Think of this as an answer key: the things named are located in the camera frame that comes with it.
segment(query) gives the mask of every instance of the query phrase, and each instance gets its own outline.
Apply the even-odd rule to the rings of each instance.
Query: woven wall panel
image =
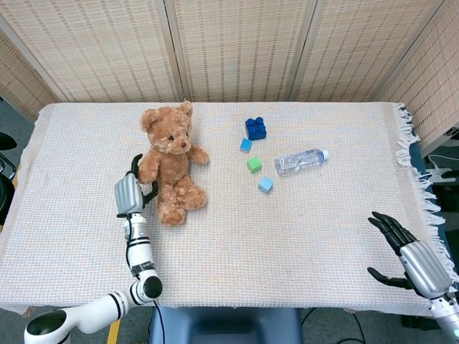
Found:
[[[282,100],[312,1],[174,0],[191,99]]]
[[[29,120],[47,104],[59,102],[42,77],[0,31],[0,96]]]
[[[318,22],[292,91],[296,101],[370,101],[410,39],[437,8],[433,0],[319,0]]]
[[[1,0],[0,10],[69,101],[178,100],[154,1]]]
[[[459,122],[458,1],[448,1],[429,23],[379,99],[407,104],[421,148]]]

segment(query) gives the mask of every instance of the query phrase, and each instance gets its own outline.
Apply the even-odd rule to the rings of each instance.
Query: brown teddy bear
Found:
[[[141,118],[151,149],[139,162],[138,179],[144,184],[158,181],[156,210],[167,226],[181,224],[186,210],[201,208],[207,202],[205,192],[188,174],[189,161],[209,162],[209,155],[189,138],[192,114],[192,104],[184,101],[178,107],[147,110]]]

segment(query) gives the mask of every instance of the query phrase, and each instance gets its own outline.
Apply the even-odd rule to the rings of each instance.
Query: floor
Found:
[[[19,165],[22,150],[27,145],[32,133],[33,125],[12,109],[6,101],[0,101],[0,131],[12,136],[18,143],[14,150],[5,152],[5,155]],[[441,154],[459,158],[459,148],[449,148]],[[450,161],[436,160],[439,167],[453,166]],[[458,213],[446,214],[448,229],[454,229],[459,224]],[[42,314],[52,307],[38,307],[32,317]],[[311,310],[303,310],[302,316]],[[134,344],[148,342],[148,324],[152,309],[139,307],[131,310],[121,321],[118,336],[119,344]],[[448,341],[440,330],[423,331],[404,328],[399,315],[389,315],[378,312],[359,312],[356,315],[361,323],[365,340],[368,344],[384,343],[435,343],[446,344]],[[23,343],[23,333],[31,318],[22,317],[14,312],[0,309],[0,333],[2,343]],[[79,330],[71,332],[72,344],[79,343],[106,343],[108,328],[92,335],[84,335]],[[304,343],[334,344],[344,338],[361,339],[359,327],[352,314],[341,309],[317,309],[308,317],[303,326]]]

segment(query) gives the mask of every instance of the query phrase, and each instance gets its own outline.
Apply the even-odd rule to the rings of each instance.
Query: tablecloth fringe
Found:
[[[399,127],[402,131],[402,137],[399,138],[398,141],[398,144],[402,147],[402,149],[396,153],[397,161],[400,165],[409,168],[413,173],[415,184],[417,185],[417,190],[419,191],[417,195],[419,197],[419,204],[424,216],[423,220],[428,225],[428,229],[430,230],[431,238],[434,243],[431,245],[432,250],[450,277],[455,282],[459,282],[459,275],[455,271],[454,262],[452,261],[450,253],[445,246],[445,242],[438,234],[437,226],[444,224],[445,219],[436,214],[441,210],[441,208],[437,204],[431,202],[432,200],[437,199],[435,194],[428,191],[432,182],[429,180],[428,175],[422,175],[411,164],[410,146],[420,140],[419,136],[414,134],[413,131],[414,125],[412,124],[412,115],[403,103],[397,104],[397,112],[399,115]]]

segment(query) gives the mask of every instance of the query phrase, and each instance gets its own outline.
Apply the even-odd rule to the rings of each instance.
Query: teddy bear arm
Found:
[[[150,150],[142,157],[138,165],[138,180],[142,184],[153,183],[156,180],[162,157],[157,150]]]
[[[191,145],[191,149],[187,155],[188,159],[195,163],[206,164],[209,162],[209,154],[207,154],[204,149],[198,147],[197,145]]]

